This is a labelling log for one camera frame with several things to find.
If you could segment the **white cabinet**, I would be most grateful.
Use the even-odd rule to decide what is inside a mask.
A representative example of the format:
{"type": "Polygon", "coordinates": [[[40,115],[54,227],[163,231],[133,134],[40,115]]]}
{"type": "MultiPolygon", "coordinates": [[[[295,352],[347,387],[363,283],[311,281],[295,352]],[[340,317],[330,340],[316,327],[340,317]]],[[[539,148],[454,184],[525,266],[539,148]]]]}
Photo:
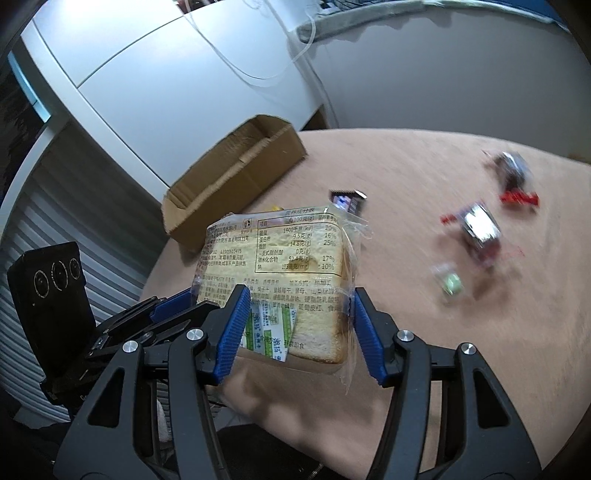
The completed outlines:
{"type": "Polygon", "coordinates": [[[21,39],[69,116],[151,197],[245,120],[322,106],[304,1],[49,1],[21,39]]]}

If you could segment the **grey window sill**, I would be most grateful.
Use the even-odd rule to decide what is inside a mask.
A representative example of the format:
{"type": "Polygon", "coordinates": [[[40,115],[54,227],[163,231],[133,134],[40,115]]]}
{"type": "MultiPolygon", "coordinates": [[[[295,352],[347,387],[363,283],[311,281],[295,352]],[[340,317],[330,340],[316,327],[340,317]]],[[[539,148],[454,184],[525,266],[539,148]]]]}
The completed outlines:
{"type": "Polygon", "coordinates": [[[394,18],[407,18],[430,10],[498,13],[553,25],[570,33],[566,21],[550,6],[523,6],[511,1],[332,1],[332,11],[318,13],[294,30],[303,43],[329,39],[362,26],[394,18]]]}

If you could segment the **red dark snack packet near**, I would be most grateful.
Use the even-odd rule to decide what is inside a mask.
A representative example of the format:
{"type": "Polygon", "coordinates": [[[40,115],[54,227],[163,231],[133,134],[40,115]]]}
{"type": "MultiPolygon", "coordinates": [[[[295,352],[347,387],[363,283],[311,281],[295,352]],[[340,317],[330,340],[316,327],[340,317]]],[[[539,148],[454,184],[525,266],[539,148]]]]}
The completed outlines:
{"type": "Polygon", "coordinates": [[[483,201],[441,215],[440,222],[458,226],[468,253],[482,268],[492,268],[501,261],[524,256],[521,247],[505,238],[497,220],[483,201]]]}

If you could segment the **cardboard box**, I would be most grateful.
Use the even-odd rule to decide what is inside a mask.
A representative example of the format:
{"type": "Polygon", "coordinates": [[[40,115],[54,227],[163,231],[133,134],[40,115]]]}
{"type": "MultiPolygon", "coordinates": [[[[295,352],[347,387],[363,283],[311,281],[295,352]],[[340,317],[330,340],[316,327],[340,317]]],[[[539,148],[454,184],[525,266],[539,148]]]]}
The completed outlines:
{"type": "Polygon", "coordinates": [[[170,186],[161,203],[166,234],[187,249],[200,249],[209,225],[245,209],[306,155],[290,122],[250,118],[170,186]]]}

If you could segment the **packaged bread slices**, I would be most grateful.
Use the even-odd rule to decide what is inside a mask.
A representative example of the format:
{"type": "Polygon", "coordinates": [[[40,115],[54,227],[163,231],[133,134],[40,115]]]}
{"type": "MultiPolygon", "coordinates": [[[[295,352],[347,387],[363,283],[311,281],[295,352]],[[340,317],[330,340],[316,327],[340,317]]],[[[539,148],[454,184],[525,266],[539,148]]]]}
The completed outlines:
{"type": "Polygon", "coordinates": [[[224,306],[236,285],[249,288],[239,355],[349,385],[353,290],[371,234],[366,220],[332,205],[231,214],[207,227],[191,293],[224,306]]]}

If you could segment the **red dark snack packet far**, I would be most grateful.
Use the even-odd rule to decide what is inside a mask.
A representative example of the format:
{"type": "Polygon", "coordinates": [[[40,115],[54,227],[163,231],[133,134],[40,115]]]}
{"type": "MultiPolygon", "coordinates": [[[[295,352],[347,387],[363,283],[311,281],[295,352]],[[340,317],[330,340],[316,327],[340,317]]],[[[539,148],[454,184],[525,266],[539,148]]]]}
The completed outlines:
{"type": "Polygon", "coordinates": [[[499,200],[504,207],[538,208],[538,194],[530,189],[530,169],[517,152],[486,152],[486,165],[492,168],[499,182],[499,200]]]}

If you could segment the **red dark snack packet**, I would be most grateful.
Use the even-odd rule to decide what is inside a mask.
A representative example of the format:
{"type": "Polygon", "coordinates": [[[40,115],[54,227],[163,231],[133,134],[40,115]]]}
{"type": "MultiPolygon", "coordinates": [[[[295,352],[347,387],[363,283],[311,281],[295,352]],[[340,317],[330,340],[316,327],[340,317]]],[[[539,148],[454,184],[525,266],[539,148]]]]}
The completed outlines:
{"type": "Polygon", "coordinates": [[[499,182],[499,200],[504,207],[538,208],[538,194],[530,189],[530,169],[517,152],[486,152],[486,165],[492,168],[499,182]]]}
{"type": "Polygon", "coordinates": [[[458,226],[468,253],[482,268],[492,268],[501,261],[524,256],[521,247],[505,238],[497,220],[483,201],[441,215],[440,222],[458,226]]]}

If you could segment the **small green candy in clear wrap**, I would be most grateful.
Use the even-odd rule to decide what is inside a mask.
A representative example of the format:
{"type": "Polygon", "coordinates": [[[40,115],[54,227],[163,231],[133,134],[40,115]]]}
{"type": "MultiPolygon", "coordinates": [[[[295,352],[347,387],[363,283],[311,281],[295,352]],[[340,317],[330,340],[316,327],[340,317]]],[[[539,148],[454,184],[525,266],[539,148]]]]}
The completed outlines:
{"type": "Polygon", "coordinates": [[[435,265],[431,271],[444,296],[453,298],[464,292],[464,283],[454,263],[435,265]]]}

